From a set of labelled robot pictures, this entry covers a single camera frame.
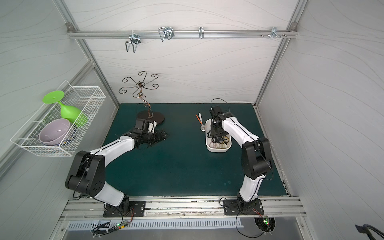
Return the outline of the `small all-black scissors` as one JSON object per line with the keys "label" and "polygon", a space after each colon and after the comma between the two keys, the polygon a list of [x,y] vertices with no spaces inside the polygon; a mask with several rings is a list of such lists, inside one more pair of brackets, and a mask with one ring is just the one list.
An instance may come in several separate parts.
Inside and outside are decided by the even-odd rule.
{"label": "small all-black scissors", "polygon": [[156,130],[154,135],[155,135],[155,141],[156,142],[164,141],[169,137],[169,134],[163,130]]}

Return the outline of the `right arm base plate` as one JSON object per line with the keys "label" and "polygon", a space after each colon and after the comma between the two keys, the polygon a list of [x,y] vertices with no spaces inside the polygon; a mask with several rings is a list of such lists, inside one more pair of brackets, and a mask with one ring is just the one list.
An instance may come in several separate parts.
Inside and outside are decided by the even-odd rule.
{"label": "right arm base plate", "polygon": [[260,216],[264,215],[264,207],[260,199],[244,202],[242,199],[229,200],[221,198],[220,206],[226,216]]}

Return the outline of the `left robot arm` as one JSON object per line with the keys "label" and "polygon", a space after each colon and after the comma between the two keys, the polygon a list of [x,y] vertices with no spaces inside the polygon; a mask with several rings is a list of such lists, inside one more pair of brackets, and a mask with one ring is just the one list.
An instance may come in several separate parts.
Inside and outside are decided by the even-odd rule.
{"label": "left robot arm", "polygon": [[107,183],[106,167],[142,144],[153,145],[165,138],[160,131],[141,135],[127,133],[99,149],[80,151],[74,157],[65,187],[110,206],[119,207],[127,195]]}

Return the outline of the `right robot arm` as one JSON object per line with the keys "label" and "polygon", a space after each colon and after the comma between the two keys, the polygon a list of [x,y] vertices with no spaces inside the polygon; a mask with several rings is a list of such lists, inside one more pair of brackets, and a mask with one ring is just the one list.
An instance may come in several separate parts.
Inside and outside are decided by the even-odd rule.
{"label": "right robot arm", "polygon": [[212,107],[210,113],[213,135],[230,135],[242,148],[241,164],[245,177],[237,203],[242,208],[248,207],[256,202],[262,182],[273,167],[270,142],[254,135],[232,113],[223,112],[218,106]]}

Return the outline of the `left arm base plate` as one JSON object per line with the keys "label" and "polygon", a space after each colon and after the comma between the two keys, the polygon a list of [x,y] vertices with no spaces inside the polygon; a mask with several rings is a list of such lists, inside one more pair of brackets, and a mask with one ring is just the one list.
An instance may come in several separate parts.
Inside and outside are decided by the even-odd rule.
{"label": "left arm base plate", "polygon": [[103,217],[143,217],[145,214],[146,203],[146,201],[123,201],[118,207],[105,204]]}

